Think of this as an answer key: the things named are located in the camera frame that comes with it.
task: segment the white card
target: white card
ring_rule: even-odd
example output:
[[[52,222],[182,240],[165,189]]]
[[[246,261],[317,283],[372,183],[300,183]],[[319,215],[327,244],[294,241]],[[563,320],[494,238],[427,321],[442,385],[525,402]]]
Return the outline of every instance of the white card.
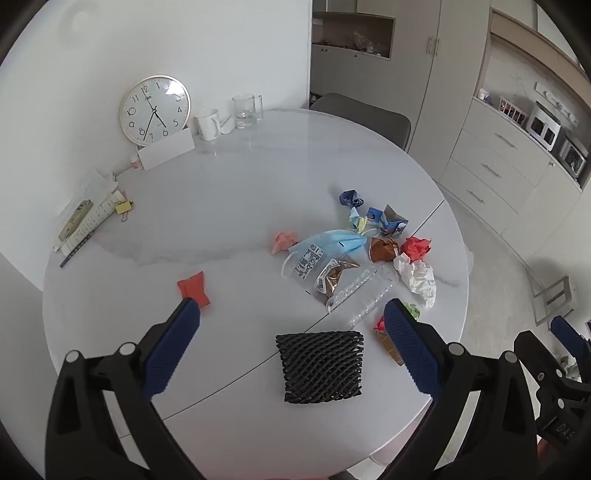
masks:
[[[149,170],[194,148],[195,143],[193,142],[191,130],[185,128],[138,150],[138,155],[144,170]]]

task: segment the white crumpled paper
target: white crumpled paper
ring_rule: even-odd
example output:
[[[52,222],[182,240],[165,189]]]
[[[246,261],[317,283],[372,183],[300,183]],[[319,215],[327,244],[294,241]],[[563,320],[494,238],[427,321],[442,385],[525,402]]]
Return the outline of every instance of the white crumpled paper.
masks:
[[[432,266],[421,260],[411,263],[407,254],[401,254],[394,258],[394,268],[410,291],[423,297],[426,308],[431,308],[436,290]]]

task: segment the mug handle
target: mug handle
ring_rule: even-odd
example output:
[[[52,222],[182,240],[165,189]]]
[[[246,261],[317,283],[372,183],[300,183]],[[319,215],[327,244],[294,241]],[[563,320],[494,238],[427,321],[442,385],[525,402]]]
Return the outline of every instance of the mug handle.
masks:
[[[216,124],[216,128],[217,128],[217,135],[218,137],[222,134],[222,127],[220,126],[220,122],[217,118],[212,118],[213,123]]]

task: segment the plastic bottle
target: plastic bottle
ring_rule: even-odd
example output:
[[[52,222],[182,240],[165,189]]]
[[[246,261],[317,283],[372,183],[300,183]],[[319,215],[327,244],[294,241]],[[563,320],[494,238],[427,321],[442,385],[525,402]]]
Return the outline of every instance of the plastic bottle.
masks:
[[[353,328],[394,289],[398,279],[398,272],[393,266],[374,263],[355,281],[329,298],[326,306],[331,312],[347,300],[341,309],[347,312],[348,326]]]

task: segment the pink crumpled paper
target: pink crumpled paper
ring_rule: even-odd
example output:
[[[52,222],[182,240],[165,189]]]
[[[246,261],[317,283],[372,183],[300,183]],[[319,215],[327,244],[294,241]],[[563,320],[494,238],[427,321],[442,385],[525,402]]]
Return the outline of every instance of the pink crumpled paper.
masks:
[[[279,232],[275,237],[275,245],[271,250],[271,255],[275,255],[282,250],[289,250],[295,244],[299,243],[300,239],[295,232]]]

